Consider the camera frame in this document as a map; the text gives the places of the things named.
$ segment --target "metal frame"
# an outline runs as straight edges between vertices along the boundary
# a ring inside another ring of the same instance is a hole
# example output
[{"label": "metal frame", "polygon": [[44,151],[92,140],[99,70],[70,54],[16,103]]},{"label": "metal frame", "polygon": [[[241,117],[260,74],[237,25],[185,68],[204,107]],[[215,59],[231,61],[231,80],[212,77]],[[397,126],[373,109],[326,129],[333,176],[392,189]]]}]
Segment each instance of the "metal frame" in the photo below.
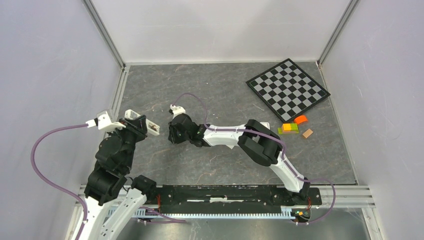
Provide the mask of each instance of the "metal frame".
[{"label": "metal frame", "polygon": [[[332,201],[333,201],[333,190],[331,186],[329,185],[313,185],[315,188],[319,188],[319,191],[321,193],[321,200],[322,205],[321,206],[315,206],[316,208],[329,208]],[[371,237],[371,240],[384,240],[384,235],[381,231],[380,223],[378,221],[378,214],[376,205],[374,203],[374,199],[371,195],[370,188],[368,186],[363,185],[336,185],[334,186],[336,190],[336,200],[335,200],[335,209],[349,209],[349,208],[356,208],[356,209],[362,209],[363,215],[365,217],[366,227],[368,229],[369,235]],[[86,186],[82,185],[79,189],[78,195],[82,198],[85,197],[84,190]],[[127,192],[123,189],[119,191],[118,197],[110,203],[110,210],[113,212],[119,205],[121,205],[125,201],[125,197],[127,195]],[[143,205],[145,207],[149,207],[152,209],[158,208],[158,205],[156,204],[146,204]],[[305,206],[296,206],[292,207],[295,208],[305,208]],[[69,239],[69,236],[79,227],[79,219],[81,218],[82,214],[82,206],[79,202],[75,203],[74,207],[74,215],[71,219],[71,222],[69,224],[68,232],[67,232],[67,238]],[[192,216],[183,216],[182,214],[179,214],[179,218],[196,218]],[[203,215],[203,218],[209,218],[208,215]],[[234,218],[232,216],[215,216],[211,215],[211,218],[221,218],[221,219],[227,219],[227,218]],[[242,217],[244,219],[258,219],[258,218],[268,218],[266,216],[244,216]]]},{"label": "metal frame", "polygon": [[[267,59],[234,59],[234,60],[205,60],[205,61],[131,61],[127,62],[127,66],[146,66],[146,65],[173,65],[173,64],[244,64],[244,63],[281,63],[285,58],[273,57]],[[313,58],[291,58],[296,63],[309,63],[315,62],[317,59]]]},{"label": "metal frame", "polygon": [[112,52],[113,57],[116,60],[116,63],[121,68],[125,68],[125,62],[122,59],[120,53],[118,52],[117,47],[114,44],[114,41],[112,41],[111,36],[109,35],[108,31],[106,30],[105,25],[102,22],[102,19],[99,16],[99,13],[97,12],[96,8],[94,7],[94,4],[92,0],[82,0],[84,3],[84,6],[87,8],[88,13],[90,14],[95,26],[97,27],[100,35],[103,37],[104,42],[109,47],[110,51]]},{"label": "metal frame", "polygon": [[124,96],[125,85],[127,84],[128,73],[131,66],[126,66],[122,69],[122,72],[119,77],[119,81],[116,84],[115,95],[113,96],[112,103],[110,104],[110,109],[112,110],[112,115],[116,118],[119,115],[119,110],[121,108],[122,97]]},{"label": "metal frame", "polygon": [[333,48],[335,42],[340,36],[340,33],[342,32],[343,28],[345,27],[346,22],[351,17],[353,11],[357,7],[360,0],[350,0],[349,4],[346,7],[346,10],[344,10],[343,15],[341,16],[340,20],[337,23],[337,26],[335,27],[330,39],[327,42],[327,45],[324,47],[324,50],[321,53],[321,56],[319,56],[319,59],[317,61],[318,65],[320,66],[323,64],[323,62],[326,60],[327,56],[329,55],[329,52]]}]

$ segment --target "white bracket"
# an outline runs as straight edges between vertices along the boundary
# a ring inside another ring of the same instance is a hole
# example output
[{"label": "white bracket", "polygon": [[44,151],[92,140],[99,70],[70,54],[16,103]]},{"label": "white bracket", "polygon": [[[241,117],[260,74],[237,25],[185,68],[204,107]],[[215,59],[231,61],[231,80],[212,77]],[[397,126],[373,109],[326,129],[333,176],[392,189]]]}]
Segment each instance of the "white bracket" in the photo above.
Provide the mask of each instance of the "white bracket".
[{"label": "white bracket", "polygon": [[[109,208],[113,205],[113,201],[106,202],[102,206],[99,206],[99,202],[94,198],[88,197],[85,198],[85,203],[88,208],[87,222],[85,223],[84,229],[82,230],[79,240],[92,240],[97,239],[99,231],[102,227],[103,222],[105,221],[106,216],[108,215]],[[77,236],[81,222],[83,221],[84,215],[79,216],[77,223],[77,228],[72,236],[72,240]]]},{"label": "white bracket", "polygon": [[156,123],[150,121],[149,119],[146,118],[146,124],[147,124],[147,133],[153,135],[153,136],[158,136],[159,135],[159,129],[161,128],[159,125],[157,125]]},{"label": "white bracket", "polygon": [[264,125],[267,129],[271,130],[270,123],[267,121],[261,121],[260,124]]},{"label": "white bracket", "polygon": [[[271,164],[269,168],[274,171],[279,179],[281,179],[281,181],[284,183],[284,187],[287,190],[298,193],[304,186],[304,182],[299,180],[298,177],[303,179],[304,176],[296,170],[292,163],[287,159],[287,156],[284,154],[283,157],[282,154],[282,152],[278,154],[278,163]],[[290,165],[295,174],[287,167],[287,165]]]},{"label": "white bracket", "polygon": [[138,189],[130,189],[124,201],[118,206],[112,216],[103,224],[99,240],[115,240],[127,225],[128,221],[134,215],[134,212],[139,209],[147,201],[146,195]]},{"label": "white bracket", "polygon": [[[230,149],[237,146],[239,137],[243,135],[243,132],[239,130],[246,129],[244,124],[240,126],[210,125],[209,128],[213,130],[206,129],[203,137],[204,141],[210,146],[227,145]],[[233,131],[219,131],[220,129],[232,129]]]},{"label": "white bracket", "polygon": [[180,114],[185,114],[186,113],[186,110],[182,106],[176,106],[176,105],[172,105],[171,104],[170,105],[170,108],[171,108],[172,114],[173,114],[172,119],[174,119],[176,116],[178,116]]},{"label": "white bracket", "polygon": [[[104,110],[97,114],[97,127],[99,130],[105,131],[105,132],[112,132],[113,130],[117,128],[125,128],[125,125],[120,122],[112,122],[112,119],[115,119],[114,116],[111,114],[110,110]],[[94,119],[86,121],[86,124],[88,124],[87,128],[94,127],[96,125],[96,121]]]}]

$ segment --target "red wire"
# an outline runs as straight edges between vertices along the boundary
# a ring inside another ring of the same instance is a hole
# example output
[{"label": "red wire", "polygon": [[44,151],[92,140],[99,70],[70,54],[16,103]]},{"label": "red wire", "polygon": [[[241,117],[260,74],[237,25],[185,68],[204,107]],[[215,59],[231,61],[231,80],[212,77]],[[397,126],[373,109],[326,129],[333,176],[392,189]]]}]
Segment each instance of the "red wire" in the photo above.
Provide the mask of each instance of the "red wire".
[{"label": "red wire", "polygon": [[160,194],[158,194],[157,196],[156,196],[156,198],[157,198],[157,210],[159,211],[159,213],[161,212],[161,195]]},{"label": "red wire", "polygon": [[308,198],[307,198],[307,209],[306,209],[306,212],[307,212],[307,211],[309,211],[309,209],[311,209],[311,207],[312,207],[311,198],[310,198],[310,197],[308,197]]}]

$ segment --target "robotic arm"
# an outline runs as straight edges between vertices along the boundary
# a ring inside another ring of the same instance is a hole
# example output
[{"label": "robotic arm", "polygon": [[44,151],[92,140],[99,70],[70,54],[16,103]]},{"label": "robotic arm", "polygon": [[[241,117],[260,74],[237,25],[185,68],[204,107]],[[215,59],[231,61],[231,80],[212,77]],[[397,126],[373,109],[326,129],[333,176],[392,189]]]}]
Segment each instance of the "robotic arm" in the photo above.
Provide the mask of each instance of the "robotic arm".
[{"label": "robotic arm", "polygon": [[[105,222],[105,217],[124,184],[126,175],[133,165],[136,143],[144,140],[147,134],[159,135],[160,127],[129,109],[118,122],[112,121],[109,111],[103,111],[97,118],[87,121],[88,127],[98,127],[106,131],[108,137],[98,146],[94,170],[88,176],[85,188],[85,203],[88,218],[80,240],[114,240],[133,216],[134,212],[147,201],[156,182],[143,176],[136,177],[126,198],[113,215]],[[79,218],[78,226],[83,221]]]},{"label": "robotic arm", "polygon": [[282,145],[263,135],[244,131],[253,130],[280,139],[269,129],[269,123],[250,119],[246,124],[238,126],[207,124],[206,127],[204,124],[197,125],[193,122],[181,106],[171,105],[170,113],[173,114],[173,118],[169,122],[168,140],[173,144],[189,141],[196,147],[239,146],[255,163],[270,167],[284,183],[284,187],[292,192],[294,200],[296,198],[305,200],[308,197],[311,184],[300,180],[307,178],[300,174],[283,154]]}]

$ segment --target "purple cable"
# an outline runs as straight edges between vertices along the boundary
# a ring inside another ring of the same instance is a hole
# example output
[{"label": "purple cable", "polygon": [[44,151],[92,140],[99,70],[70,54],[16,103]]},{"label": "purple cable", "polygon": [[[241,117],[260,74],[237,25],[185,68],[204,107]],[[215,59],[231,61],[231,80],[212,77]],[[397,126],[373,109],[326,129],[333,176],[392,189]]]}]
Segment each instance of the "purple cable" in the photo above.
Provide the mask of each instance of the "purple cable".
[{"label": "purple cable", "polygon": [[[185,92],[185,93],[181,94],[180,96],[178,96],[176,98],[176,100],[172,103],[172,105],[175,106],[175,104],[178,102],[178,100],[180,100],[180,98],[182,96],[184,96],[184,95],[190,95],[192,97],[195,97],[201,103],[201,105],[202,105],[202,107],[203,107],[203,109],[205,111],[205,114],[204,114],[204,123],[203,123],[204,126],[205,126],[205,128],[207,128],[208,130],[217,131],[217,132],[235,132],[236,131],[235,129],[232,129],[232,128],[214,129],[214,128],[209,127],[206,124],[207,123],[207,120],[208,120],[208,108],[203,103],[203,101],[198,96],[194,95],[193,93]],[[282,140],[280,140],[278,138],[275,138],[273,136],[267,135],[267,134],[262,133],[262,132],[250,130],[250,129],[238,129],[237,131],[247,132],[247,133],[251,133],[251,134],[256,134],[256,135],[259,135],[259,136],[262,136],[262,137],[271,139],[271,140],[273,140],[273,141],[275,141],[275,142],[277,142],[277,143],[279,143],[279,144],[281,144],[283,146],[283,148],[282,148],[282,154],[281,155],[284,156],[284,154],[286,154],[286,144]],[[317,218],[315,220],[312,220],[310,222],[298,222],[297,224],[298,225],[308,225],[308,224],[312,224],[312,223],[318,222],[318,221],[324,219],[325,217],[327,217],[330,214],[330,212],[333,210],[334,204],[336,203],[336,189],[335,189],[333,183],[330,180],[326,179],[326,178],[316,178],[316,179],[312,179],[312,180],[303,179],[303,178],[301,178],[301,177],[298,176],[298,174],[296,173],[296,171],[286,161],[283,161],[283,162],[285,163],[285,165],[287,166],[287,168],[295,176],[297,176],[297,179],[299,179],[300,181],[302,181],[304,183],[313,183],[313,182],[325,181],[325,182],[329,183],[330,186],[331,186],[331,188],[332,188],[333,198],[332,198],[332,202],[331,202],[331,205],[330,205],[330,208],[328,209],[328,211],[324,215],[322,215],[321,217],[319,217],[319,218]]]},{"label": "purple cable", "polygon": [[146,221],[146,224],[184,224],[186,223],[186,220],[179,220],[179,219],[175,219],[169,216],[165,216],[162,213],[150,208],[150,207],[146,207],[146,206],[141,206],[140,209],[146,209],[149,210],[150,212],[161,216],[164,219],[168,219],[169,221]]},{"label": "purple cable", "polygon": [[81,203],[82,205],[82,209],[84,212],[84,216],[83,216],[83,221],[81,223],[81,226],[79,227],[78,233],[76,234],[75,240],[80,239],[80,235],[83,232],[84,229],[84,220],[87,219],[87,215],[88,215],[88,209],[87,209],[87,204],[84,200],[82,200],[77,194],[69,191],[68,189],[65,189],[57,184],[54,184],[52,181],[50,181],[49,179],[47,179],[47,177],[45,177],[40,170],[38,169],[37,165],[36,165],[36,160],[34,158],[35,154],[36,154],[36,149],[38,147],[38,145],[40,144],[40,142],[47,136],[49,136],[50,134],[56,133],[56,132],[60,132],[63,130],[68,130],[68,129],[77,129],[77,128],[84,128],[87,127],[88,124],[81,124],[81,125],[74,125],[74,126],[65,126],[65,127],[60,127],[60,128],[56,128],[54,130],[51,130],[47,133],[45,133],[44,135],[42,135],[35,143],[34,146],[32,147],[31,150],[31,165],[32,165],[32,169],[34,169],[35,173],[44,181],[46,182],[48,185],[52,186],[55,189],[59,189],[60,191],[71,195],[73,198],[75,198],[76,200],[78,200],[78,202]]}]

